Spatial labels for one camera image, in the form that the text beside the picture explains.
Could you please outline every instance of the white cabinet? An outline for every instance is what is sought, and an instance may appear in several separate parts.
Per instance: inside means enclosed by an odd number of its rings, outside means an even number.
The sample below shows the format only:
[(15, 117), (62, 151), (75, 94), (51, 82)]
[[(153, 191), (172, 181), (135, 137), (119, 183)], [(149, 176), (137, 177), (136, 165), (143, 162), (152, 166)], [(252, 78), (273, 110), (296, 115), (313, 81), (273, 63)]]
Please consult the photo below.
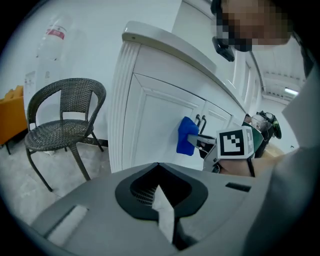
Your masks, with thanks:
[[(129, 41), (122, 44), (112, 82), (108, 106), (111, 172), (153, 162), (202, 170), (197, 149), (193, 156), (176, 153), (181, 120), (186, 116), (197, 124), (196, 116), (205, 116), (203, 134), (215, 137), (217, 130), (240, 124), (245, 104), (231, 82), (219, 79), (216, 65), (196, 48), (163, 30), (154, 33), (158, 29), (146, 24), (135, 29), (127, 26), (122, 35)], [(144, 37), (129, 36), (130, 30), (142, 35), (153, 31), (146, 38), (160, 36), (142, 42)]]
[(133, 74), (125, 111), (122, 169), (177, 163), (180, 122), (183, 117), (196, 121), (204, 105), (203, 99), (180, 88)]
[(231, 116), (228, 128), (239, 128), (242, 126), (245, 118), (239, 119), (234, 115)]

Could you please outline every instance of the ceiling light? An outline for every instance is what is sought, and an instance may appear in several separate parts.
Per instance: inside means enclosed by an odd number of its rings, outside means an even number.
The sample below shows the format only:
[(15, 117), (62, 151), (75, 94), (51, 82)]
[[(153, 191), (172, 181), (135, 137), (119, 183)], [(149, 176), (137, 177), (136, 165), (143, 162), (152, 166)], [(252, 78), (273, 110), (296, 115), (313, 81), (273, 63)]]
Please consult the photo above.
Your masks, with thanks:
[(295, 95), (295, 96), (298, 95), (298, 92), (297, 92), (297, 91), (291, 90), (291, 89), (289, 89), (289, 88), (285, 88), (284, 91), (285, 91), (286, 93), (288, 93), (288, 94), (292, 94), (292, 95)]

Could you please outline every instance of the cabinet door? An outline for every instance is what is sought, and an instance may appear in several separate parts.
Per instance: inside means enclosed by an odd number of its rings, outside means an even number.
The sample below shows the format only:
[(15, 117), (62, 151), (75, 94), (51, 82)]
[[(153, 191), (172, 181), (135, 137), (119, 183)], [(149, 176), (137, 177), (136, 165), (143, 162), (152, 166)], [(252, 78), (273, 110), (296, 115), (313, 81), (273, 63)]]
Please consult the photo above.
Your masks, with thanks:
[(126, 105), (122, 169), (153, 162), (175, 163), (183, 117), (196, 121), (205, 101), (147, 76), (133, 74)]
[(228, 127), (231, 115), (222, 110), (220, 107), (212, 104), (209, 101), (206, 101), (200, 118), (200, 131), (202, 127), (205, 125), (202, 134), (216, 138), (217, 131), (226, 129)]
[[(217, 131), (226, 129), (228, 127), (231, 115), (219, 108), (218, 106), (206, 101), (201, 112), (200, 118), (205, 116), (205, 121), (201, 120), (199, 127), (199, 133), (202, 127), (205, 125), (202, 134), (211, 137), (217, 137)], [(204, 166), (204, 160), (200, 157), (199, 149), (194, 150), (193, 156), (178, 154), (176, 164), (192, 169), (202, 171)]]
[(237, 118), (235, 117), (234, 115), (231, 116), (231, 119), (230, 119), (230, 123), (228, 125), (228, 128), (239, 128), (242, 126), (243, 122), (244, 122), (244, 119), (245, 118)]

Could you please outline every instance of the orange object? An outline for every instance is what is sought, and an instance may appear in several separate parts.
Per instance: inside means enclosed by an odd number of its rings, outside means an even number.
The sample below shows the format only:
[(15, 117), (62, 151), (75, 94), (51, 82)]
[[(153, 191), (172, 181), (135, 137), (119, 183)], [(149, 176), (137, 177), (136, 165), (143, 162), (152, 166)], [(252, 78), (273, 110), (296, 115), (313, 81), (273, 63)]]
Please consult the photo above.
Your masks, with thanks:
[(0, 99), (0, 145), (27, 129), (24, 108), (24, 87), (18, 85)]

